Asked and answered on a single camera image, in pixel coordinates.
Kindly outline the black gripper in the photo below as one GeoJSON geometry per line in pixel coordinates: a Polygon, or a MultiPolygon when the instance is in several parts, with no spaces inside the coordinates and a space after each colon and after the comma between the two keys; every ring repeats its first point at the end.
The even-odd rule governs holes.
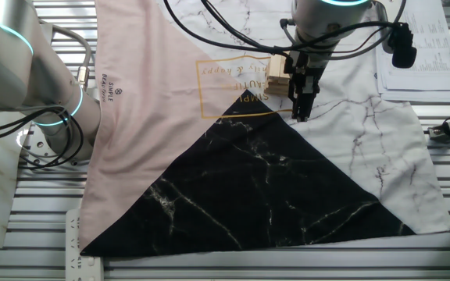
{"type": "Polygon", "coordinates": [[[317,54],[300,51],[290,51],[285,63],[284,73],[290,77],[294,92],[290,95],[292,101],[292,119],[307,120],[310,117],[313,103],[320,92],[319,82],[327,66],[327,61],[317,54]]]}

